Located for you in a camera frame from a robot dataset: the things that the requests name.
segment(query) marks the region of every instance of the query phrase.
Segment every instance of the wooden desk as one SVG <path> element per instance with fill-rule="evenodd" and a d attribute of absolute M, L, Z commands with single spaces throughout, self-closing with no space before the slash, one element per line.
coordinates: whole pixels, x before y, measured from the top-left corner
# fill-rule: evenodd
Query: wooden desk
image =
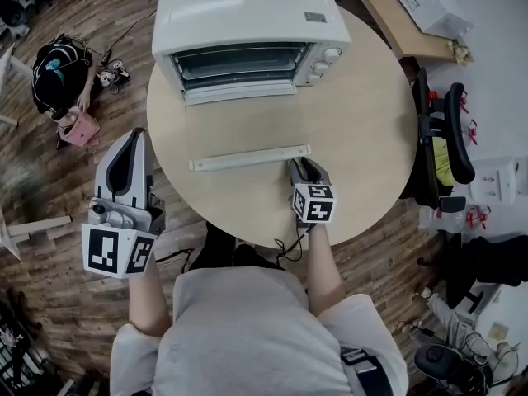
<path fill-rule="evenodd" d="M 361 0 L 387 38 L 394 55 L 455 62 L 448 41 L 423 34 L 399 0 Z"/>
<path fill-rule="evenodd" d="M 337 191 L 331 244 L 355 237 L 387 213 L 407 183 L 417 146 L 413 95 L 398 60 L 365 23 L 344 10 L 342 15 L 352 46 L 321 83 L 299 87 L 297 94 L 310 158 L 328 171 Z M 263 115 L 276 103 L 275 97 L 250 100 Z M 226 107 L 232 104 L 212 105 L 230 121 Z M 148 85 L 147 119 L 159 164 L 198 214 L 262 246 L 277 248 L 273 238 L 294 241 L 286 163 L 190 172 L 185 106 L 158 66 Z"/>

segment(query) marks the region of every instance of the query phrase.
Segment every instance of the white toaster oven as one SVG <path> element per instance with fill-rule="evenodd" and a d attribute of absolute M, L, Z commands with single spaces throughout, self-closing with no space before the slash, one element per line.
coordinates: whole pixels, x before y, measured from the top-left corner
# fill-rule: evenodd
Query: white toaster oven
<path fill-rule="evenodd" d="M 295 94 L 350 43 L 334 0 L 159 0 L 152 52 L 190 105 Z"/>

